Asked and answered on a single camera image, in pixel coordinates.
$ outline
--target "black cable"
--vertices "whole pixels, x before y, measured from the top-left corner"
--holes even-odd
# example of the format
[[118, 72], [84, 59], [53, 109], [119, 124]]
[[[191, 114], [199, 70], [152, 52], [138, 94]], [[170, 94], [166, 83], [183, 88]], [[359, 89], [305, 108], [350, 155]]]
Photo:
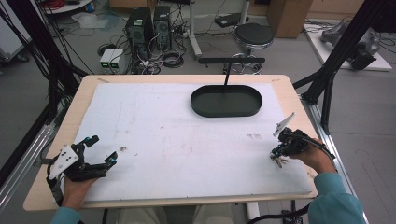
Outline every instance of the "black cable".
[[117, 46], [117, 49], [123, 49], [123, 50], [126, 50], [126, 49], [128, 49], [128, 47], [129, 47], [129, 40], [128, 40], [128, 39], [126, 39], [126, 40], [124, 40], [124, 41], [120, 42], [120, 44]]
[[309, 25], [315, 25], [318, 27], [306, 27], [301, 31], [301, 33], [318, 33], [319, 31], [327, 31], [334, 27], [334, 24], [328, 22], [311, 21], [309, 19], [306, 19], [304, 23]]
[[163, 66], [165, 67], [178, 68], [181, 65], [183, 65], [183, 63], [184, 63], [184, 59], [178, 53], [165, 53], [163, 55]]
[[228, 31], [228, 32], [226, 32], [226, 33], [217, 33], [217, 34], [211, 34], [211, 33], [207, 33], [206, 35], [212, 35], [212, 36], [226, 36], [226, 35], [229, 35], [229, 34], [232, 34], [233, 33], [233, 31], [236, 29], [236, 25], [235, 26], [233, 26], [233, 29], [230, 31]]
[[177, 22], [177, 19], [179, 16], [181, 16], [181, 9], [184, 7], [185, 5], [181, 5], [181, 4], [177, 4], [177, 9], [175, 9], [174, 11], [171, 12], [174, 13], [175, 11], [178, 11], [176, 18], [174, 19], [174, 21], [171, 24], [171, 28], [173, 28]]
[[103, 56], [103, 54], [105, 53], [105, 51], [107, 49], [116, 49], [117, 46], [114, 44], [103, 44], [101, 46], [99, 46], [98, 50], [96, 51], [98, 53], [99, 56]]
[[112, 65], [111, 65], [111, 64], [113, 63], [114, 60], [116, 60], [116, 59], [118, 59], [120, 56], [122, 56], [122, 54], [117, 55], [116, 57], [114, 57], [113, 59], [111, 59], [110, 62], [108, 62], [108, 63], [109, 63], [108, 68], [110, 68], [110, 71], [111, 71], [111, 74], [112, 74], [112, 75], [115, 75], [115, 73], [114, 73], [114, 71], [113, 71], [113, 69], [112, 69]]
[[103, 211], [102, 224], [107, 224], [107, 213], [108, 208], [105, 208], [105, 210]]
[[70, 99], [70, 93], [73, 93], [74, 90], [76, 90], [76, 85], [78, 84], [76, 80], [72, 77], [70, 78], [67, 69], [64, 69], [64, 64], [62, 63], [62, 60], [59, 60], [59, 58], [54, 57], [59, 50], [49, 50], [49, 48], [41, 48], [38, 49], [38, 45], [43, 47], [43, 43], [46, 43], [51, 41], [50, 35], [46, 32], [40, 32], [42, 29], [49, 29], [46, 23], [42, 23], [42, 18], [44, 17], [42, 15], [42, 8], [39, 10], [39, 14], [37, 15], [37, 12], [34, 10], [32, 3], [29, 2], [29, 5], [25, 4], [23, 8], [19, 7], [17, 4], [14, 6], [14, 4], [10, 5], [11, 8], [17, 7], [19, 13], [17, 13], [17, 17], [23, 22], [23, 25], [29, 29], [27, 29], [28, 33], [31, 34], [31, 36], [35, 36], [35, 40], [39, 40], [38, 42], [35, 41], [28, 41], [26, 38], [19, 32], [19, 30], [14, 26], [12, 23], [12, 20], [10, 19], [9, 16], [4, 14], [3, 10], [0, 10], [0, 15], [6, 22], [6, 24], [11, 28], [11, 30], [15, 33], [15, 35], [18, 37], [18, 39], [22, 42], [22, 44], [29, 50], [31, 53], [32, 57], [35, 60], [35, 63], [44, 76], [49, 81], [49, 104], [50, 104], [50, 110], [48, 117], [49, 119], [52, 119], [54, 117], [57, 117], [56, 111], [57, 111], [57, 104], [59, 102], [62, 102], [61, 99], [64, 99], [65, 102], [71, 102]]
[[69, 32], [67, 32], [66, 34], [67, 34], [67, 35], [77, 35], [77, 36], [94, 36], [94, 35], [96, 34], [95, 29], [91, 29], [91, 30], [93, 30], [93, 34], [91, 34], [91, 35], [78, 35], [78, 34], [73, 33], [73, 32], [75, 32], [76, 30], [74, 30], [74, 31], [69, 31]]
[[[216, 11], [216, 15], [219, 14], [220, 9], [222, 8], [222, 6], [224, 5], [225, 2], [227, 2], [227, 0], [224, 0], [221, 3], [220, 7], [218, 8], [218, 11]], [[215, 22], [215, 19], [213, 19], [213, 21], [210, 23], [209, 29], [206, 32], [204, 32], [202, 35], [198, 35], [198, 36], [196, 35], [195, 37], [198, 38], [198, 37], [202, 37], [202, 36], [205, 36], [205, 35], [209, 34], [209, 31], [212, 28], [212, 25], [213, 25], [214, 22]]]
[[382, 45], [382, 44], [379, 44], [383, 49], [386, 49], [386, 50], [388, 50], [388, 51], [390, 51], [390, 52], [392, 52], [392, 53], [396, 53], [396, 51], [393, 51], [393, 50], [391, 50], [391, 49], [388, 49], [387, 47], [385, 47], [384, 45]]
[[285, 218], [285, 217], [299, 217], [302, 216], [304, 214], [306, 214], [308, 212], [309, 209], [309, 205], [311, 203], [309, 203], [308, 205], [306, 205], [304, 208], [297, 210], [295, 212], [291, 212], [291, 213], [287, 213], [287, 214], [281, 214], [281, 215], [264, 215], [264, 216], [260, 216], [260, 217], [255, 217], [253, 219], [251, 219], [247, 224], [253, 224], [256, 223], [258, 221], [264, 220], [264, 219], [269, 219], [269, 218]]
[[160, 72], [161, 67], [154, 64], [153, 66], [146, 66], [142, 71], [142, 75], [158, 75]]
[[321, 144], [320, 142], [315, 141], [314, 139], [310, 138], [310, 137], [305, 137], [305, 136], [301, 136], [301, 135], [296, 135], [296, 134], [285, 134], [286, 136], [290, 136], [293, 138], [297, 138], [297, 139], [302, 139], [305, 142], [311, 143], [312, 145], [318, 147], [320, 150], [322, 150], [330, 159], [330, 161], [332, 162], [332, 165], [334, 166], [334, 168], [336, 169], [335, 163], [334, 163], [334, 155], [329, 151], [329, 149], [326, 148], [326, 145]]
[[8, 20], [8, 21], [11, 21], [12, 22], [12, 19], [11, 19], [11, 17], [9, 16], [9, 14], [8, 14], [8, 12], [7, 12], [7, 10], [6, 10], [6, 7], [3, 5], [3, 2], [0, 2], [0, 5], [2, 6], [2, 10], [4, 10], [4, 12], [6, 13], [6, 19]]
[[84, 63], [84, 61], [81, 59], [81, 57], [79, 57], [79, 55], [76, 53], [76, 51], [72, 48], [72, 46], [69, 44], [69, 42], [66, 40], [66, 39], [64, 39], [64, 41], [67, 43], [67, 45], [70, 47], [70, 49], [71, 50], [73, 50], [73, 52], [76, 54], [76, 56], [79, 58], [79, 60], [85, 65], [85, 67], [92, 73], [92, 74], [95, 74], [91, 69], [90, 69], [90, 67], [87, 65], [87, 64], [85, 64]]
[[124, 35], [120, 35], [120, 38], [116, 41], [116, 43], [114, 44], [115, 46], [117, 46], [117, 48], [119, 47], [119, 43], [120, 43], [120, 41], [121, 41], [121, 39], [122, 38], [126, 38], [126, 40], [128, 41], [128, 38], [127, 38], [127, 34], [125, 33], [126, 31], [125, 31], [125, 29], [123, 29], [123, 31], [124, 31]]
[[180, 34], [174, 34], [173, 38], [174, 38], [174, 42], [177, 44], [177, 47], [181, 49], [183, 52], [186, 52], [187, 49], [184, 46], [184, 36]]
[[71, 59], [71, 57], [70, 57], [69, 51], [68, 51], [68, 49], [67, 49], [67, 47], [66, 47], [66, 45], [65, 45], [65, 43], [64, 43], [65, 38], [64, 38], [64, 36], [63, 36], [63, 35], [61, 34], [61, 32], [60, 32], [60, 29], [59, 29], [59, 26], [58, 26], [58, 22], [57, 22], [56, 20], [54, 20], [54, 22], [52, 22], [52, 20], [49, 20], [49, 24], [52, 26], [53, 30], [55, 31], [55, 34], [58, 36], [59, 41], [60, 41], [62, 47], [64, 48], [64, 52], [66, 53], [67, 59], [68, 59], [69, 62], [73, 65], [73, 62], [72, 62], [72, 59]]

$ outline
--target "black metal frame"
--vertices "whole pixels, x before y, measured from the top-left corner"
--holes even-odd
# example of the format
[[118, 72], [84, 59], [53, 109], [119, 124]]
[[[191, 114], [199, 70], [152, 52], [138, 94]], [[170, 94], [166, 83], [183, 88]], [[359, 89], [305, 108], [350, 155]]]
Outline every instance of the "black metal frame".
[[324, 92], [320, 124], [326, 134], [330, 134], [329, 116], [334, 77], [370, 25], [381, 15], [388, 1], [395, 0], [365, 0], [323, 66], [311, 76], [293, 83], [294, 89], [298, 89], [312, 82], [308, 91], [302, 94], [303, 100], [311, 105], [315, 105]]
[[[58, 104], [62, 99], [62, 94], [59, 93], [58, 85], [64, 87], [63, 95], [72, 97], [76, 94], [79, 86], [74, 74], [79, 77], [88, 75], [87, 72], [79, 69], [63, 57], [30, 0], [7, 0], [7, 3], [32, 38], [32, 42], [47, 60], [49, 68], [49, 103], [1, 168], [0, 188], [3, 187], [9, 175], [20, 162], [22, 156], [26, 153], [28, 147], [32, 144], [43, 125], [50, 123], [57, 116]], [[18, 30], [13, 31], [22, 44], [26, 44], [23, 38], [18, 35]], [[31, 53], [33, 52], [32, 45], [25, 45], [25, 47]]]

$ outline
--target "floor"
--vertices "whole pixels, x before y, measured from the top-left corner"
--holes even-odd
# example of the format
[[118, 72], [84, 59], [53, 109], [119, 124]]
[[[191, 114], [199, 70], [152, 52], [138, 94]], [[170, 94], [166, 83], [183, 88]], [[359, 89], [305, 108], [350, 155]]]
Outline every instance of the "floor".
[[[121, 30], [125, 24], [120, 17], [100, 13], [104, 10], [106, 9], [99, 8], [97, 12], [100, 18], [109, 20], [105, 29], [79, 29], [67, 13], [58, 18], [60, 25], [68, 31], [65, 38], [95, 74], [102, 73], [98, 62], [98, 47], [109, 43], [110, 39], [115, 41], [116, 35], [122, 35]], [[213, 16], [198, 18], [196, 30], [207, 30], [212, 20]], [[265, 18], [260, 17], [251, 17], [251, 21], [266, 23]], [[216, 24], [211, 29], [217, 33], [229, 32], [228, 29], [220, 30]], [[232, 35], [198, 36], [204, 56], [231, 57], [240, 52]], [[205, 65], [198, 64], [194, 60], [189, 41], [185, 40], [184, 43], [187, 48], [183, 56], [184, 64], [180, 68], [163, 68], [161, 74], [221, 74], [222, 65], [209, 65], [206, 68]], [[395, 46], [388, 48], [396, 51]], [[379, 53], [391, 63], [391, 71], [338, 71], [333, 87], [330, 132], [369, 222], [388, 224], [396, 222], [396, 57], [394, 52], [385, 49]], [[311, 75], [321, 67], [305, 34], [300, 34], [295, 39], [276, 38], [270, 48], [255, 51], [254, 54], [266, 59], [262, 75], [283, 74], [292, 82]], [[76, 66], [87, 70], [73, 53], [72, 58]], [[39, 73], [33, 60], [28, 63], [14, 60], [1, 67], [0, 71], [0, 164], [3, 166], [46, 105], [48, 82]], [[301, 87], [297, 92], [303, 93], [307, 87]], [[26, 212], [22, 208], [37, 171], [37, 167], [32, 167], [18, 186], [17, 193], [0, 214], [2, 223], [50, 222], [53, 211]], [[297, 201], [297, 208], [306, 203], [307, 201]], [[237, 223], [244, 223], [246, 214], [240, 206], [241, 204], [235, 206], [235, 215]], [[188, 223], [194, 208], [166, 209], [170, 223]], [[290, 202], [260, 202], [262, 215], [278, 214], [281, 209], [290, 209]], [[115, 216], [111, 212], [109, 220]], [[99, 223], [102, 221], [103, 210], [84, 210], [82, 214], [86, 223]], [[281, 220], [261, 223], [281, 223]]]

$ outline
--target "black tray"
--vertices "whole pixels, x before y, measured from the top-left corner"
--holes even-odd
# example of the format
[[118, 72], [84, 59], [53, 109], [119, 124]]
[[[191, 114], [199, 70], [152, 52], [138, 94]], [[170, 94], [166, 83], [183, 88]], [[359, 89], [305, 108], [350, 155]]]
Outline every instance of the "black tray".
[[248, 117], [262, 107], [262, 96], [245, 85], [209, 85], [191, 95], [195, 113], [207, 118]]

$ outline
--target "human hand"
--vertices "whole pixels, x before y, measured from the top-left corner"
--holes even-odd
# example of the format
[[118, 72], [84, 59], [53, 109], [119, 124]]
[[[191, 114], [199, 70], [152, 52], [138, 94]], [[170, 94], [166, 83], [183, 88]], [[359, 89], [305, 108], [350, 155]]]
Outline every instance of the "human hand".
[[73, 182], [67, 176], [64, 178], [64, 201], [63, 207], [79, 210], [84, 204], [85, 195], [91, 185], [97, 180], [89, 179], [82, 182]]
[[301, 160], [305, 165], [312, 167], [318, 174], [326, 172], [337, 173], [329, 156], [311, 143], [308, 143], [306, 150], [299, 154], [290, 155], [290, 158]]

